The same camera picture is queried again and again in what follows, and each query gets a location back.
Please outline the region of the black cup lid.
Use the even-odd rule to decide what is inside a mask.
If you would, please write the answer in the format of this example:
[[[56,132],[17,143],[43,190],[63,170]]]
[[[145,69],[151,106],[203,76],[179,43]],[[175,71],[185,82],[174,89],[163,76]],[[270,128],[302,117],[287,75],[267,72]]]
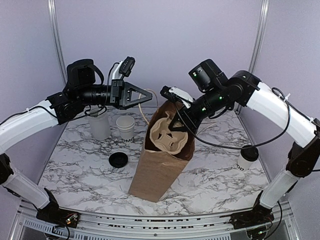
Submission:
[[[259,150],[251,145],[245,145],[240,150],[240,154],[245,160],[255,162],[259,157]]]

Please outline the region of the brown cardboard box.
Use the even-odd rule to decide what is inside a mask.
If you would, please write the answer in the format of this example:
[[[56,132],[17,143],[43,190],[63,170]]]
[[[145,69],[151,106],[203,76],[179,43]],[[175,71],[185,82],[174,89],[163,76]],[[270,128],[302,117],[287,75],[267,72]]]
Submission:
[[[176,155],[159,150],[149,137],[150,129],[157,120],[167,115],[173,119],[176,110],[182,106],[180,102],[174,104],[167,100],[150,119],[137,168],[128,190],[130,195],[150,202],[158,202],[193,158],[195,137],[189,131],[186,131],[188,133],[187,143]]]

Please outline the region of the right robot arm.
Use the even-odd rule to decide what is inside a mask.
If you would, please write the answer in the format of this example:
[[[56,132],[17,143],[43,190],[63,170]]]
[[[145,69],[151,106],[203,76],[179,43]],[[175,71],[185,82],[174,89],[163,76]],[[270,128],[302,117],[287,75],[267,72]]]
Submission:
[[[305,116],[289,104],[288,96],[246,70],[239,70],[227,78],[213,60],[206,59],[188,74],[202,93],[199,98],[194,99],[175,86],[162,89],[162,95],[172,103],[183,103],[169,125],[171,131],[195,135],[205,118],[239,104],[261,114],[280,127],[283,134],[293,138],[286,167],[261,192],[247,214],[252,224],[258,224],[299,179],[314,170],[320,157],[320,122]]]

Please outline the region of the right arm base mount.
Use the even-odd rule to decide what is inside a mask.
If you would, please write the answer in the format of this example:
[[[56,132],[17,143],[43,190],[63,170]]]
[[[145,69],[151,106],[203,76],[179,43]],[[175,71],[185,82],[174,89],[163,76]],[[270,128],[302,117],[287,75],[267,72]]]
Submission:
[[[275,218],[272,210],[260,205],[261,191],[254,202],[251,210],[233,213],[230,215],[229,222],[235,230],[253,227],[260,224],[272,222]]]

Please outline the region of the brown pulp cup carrier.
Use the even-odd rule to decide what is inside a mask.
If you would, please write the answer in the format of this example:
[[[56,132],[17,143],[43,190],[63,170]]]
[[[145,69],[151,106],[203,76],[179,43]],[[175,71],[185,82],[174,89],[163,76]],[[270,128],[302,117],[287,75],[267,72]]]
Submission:
[[[149,138],[151,142],[162,152],[177,155],[188,141],[188,133],[171,131],[169,125],[172,119],[169,115],[158,119],[151,127]]]

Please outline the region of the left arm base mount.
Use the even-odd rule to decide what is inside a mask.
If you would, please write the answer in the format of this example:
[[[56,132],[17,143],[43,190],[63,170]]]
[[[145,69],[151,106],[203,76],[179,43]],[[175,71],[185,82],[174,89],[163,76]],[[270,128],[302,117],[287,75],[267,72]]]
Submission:
[[[49,203],[42,209],[37,210],[36,218],[48,223],[76,228],[78,226],[80,213],[73,210],[60,208],[56,198],[48,189],[44,188],[49,197]]]

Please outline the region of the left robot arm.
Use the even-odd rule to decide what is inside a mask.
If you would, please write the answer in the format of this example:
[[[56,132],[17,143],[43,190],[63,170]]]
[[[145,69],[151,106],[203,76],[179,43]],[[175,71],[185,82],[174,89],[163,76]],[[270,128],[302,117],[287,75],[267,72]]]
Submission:
[[[150,92],[124,80],[131,74],[134,64],[133,57],[120,61],[116,65],[115,75],[104,84],[104,75],[92,59],[77,60],[67,66],[67,83],[61,92],[1,122],[1,186],[31,202],[51,222],[60,222],[63,211],[52,193],[18,171],[11,164],[6,151],[42,130],[75,120],[87,106],[112,106],[127,110],[152,100]]]

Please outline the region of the single white paper cup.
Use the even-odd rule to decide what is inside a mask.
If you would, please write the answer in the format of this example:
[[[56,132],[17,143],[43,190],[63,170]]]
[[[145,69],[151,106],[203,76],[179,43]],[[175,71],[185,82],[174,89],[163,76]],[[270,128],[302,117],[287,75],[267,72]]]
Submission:
[[[244,157],[242,157],[241,155],[238,157],[237,159],[237,169],[241,172],[245,172],[247,171],[250,166],[255,162],[256,160],[247,160]]]

